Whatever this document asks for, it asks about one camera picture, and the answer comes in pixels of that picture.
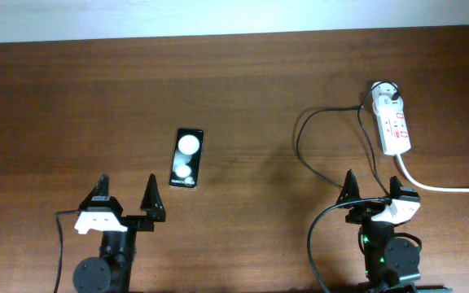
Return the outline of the black smartphone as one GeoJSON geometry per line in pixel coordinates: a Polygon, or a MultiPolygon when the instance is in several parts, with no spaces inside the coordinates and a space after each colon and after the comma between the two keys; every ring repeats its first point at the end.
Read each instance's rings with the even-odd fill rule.
{"type": "Polygon", "coordinates": [[[197,187],[203,140],[202,129],[178,129],[169,178],[170,186],[184,189],[197,187]]]}

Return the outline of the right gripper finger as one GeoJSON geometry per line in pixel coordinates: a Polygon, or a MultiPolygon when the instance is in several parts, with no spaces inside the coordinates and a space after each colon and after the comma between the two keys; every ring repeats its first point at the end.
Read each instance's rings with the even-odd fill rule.
{"type": "Polygon", "coordinates": [[[339,208],[353,208],[362,206],[361,199],[357,179],[353,170],[350,169],[346,173],[342,190],[335,204],[339,208]]]}
{"type": "Polygon", "coordinates": [[[399,198],[402,195],[402,184],[397,176],[392,176],[389,180],[389,196],[391,198],[399,198]]]}

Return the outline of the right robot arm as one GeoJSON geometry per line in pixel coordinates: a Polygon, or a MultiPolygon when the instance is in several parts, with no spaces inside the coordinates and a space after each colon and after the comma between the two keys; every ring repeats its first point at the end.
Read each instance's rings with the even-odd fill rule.
{"type": "Polygon", "coordinates": [[[346,173],[336,201],[348,210],[345,221],[359,225],[358,245],[365,259],[367,281],[360,292],[415,292],[422,242],[395,228],[414,216],[421,206],[416,190],[405,187],[397,177],[390,178],[389,194],[377,199],[360,196],[353,171],[346,173]]]}

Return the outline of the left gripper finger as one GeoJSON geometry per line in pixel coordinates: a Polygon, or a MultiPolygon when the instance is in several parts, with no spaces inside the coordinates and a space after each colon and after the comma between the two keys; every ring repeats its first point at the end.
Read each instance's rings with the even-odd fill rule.
{"type": "Polygon", "coordinates": [[[165,222],[165,209],[158,190],[156,175],[153,173],[148,178],[140,209],[152,221],[165,222]]]}
{"type": "Polygon", "coordinates": [[[103,174],[92,191],[85,197],[83,203],[107,200],[109,200],[109,176],[107,174],[103,174]]]}

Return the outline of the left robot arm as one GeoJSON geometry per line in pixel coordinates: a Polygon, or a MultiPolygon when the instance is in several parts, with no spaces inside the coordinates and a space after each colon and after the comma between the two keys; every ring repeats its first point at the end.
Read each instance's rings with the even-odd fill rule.
{"type": "Polygon", "coordinates": [[[75,224],[79,234],[91,230],[102,234],[99,254],[84,259],[74,270],[72,283],[78,292],[129,291],[137,233],[152,232],[155,223],[164,222],[166,218],[153,173],[148,178],[140,210],[142,215],[124,216],[119,201],[109,194],[109,176],[104,174],[99,178],[79,205],[75,224]]]}

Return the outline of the white power strip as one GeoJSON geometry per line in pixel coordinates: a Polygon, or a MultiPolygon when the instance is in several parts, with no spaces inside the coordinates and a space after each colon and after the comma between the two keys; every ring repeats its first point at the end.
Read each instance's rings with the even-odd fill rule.
{"type": "Polygon", "coordinates": [[[396,156],[410,150],[410,137],[403,110],[386,116],[376,116],[376,119],[385,155],[396,156]]]}

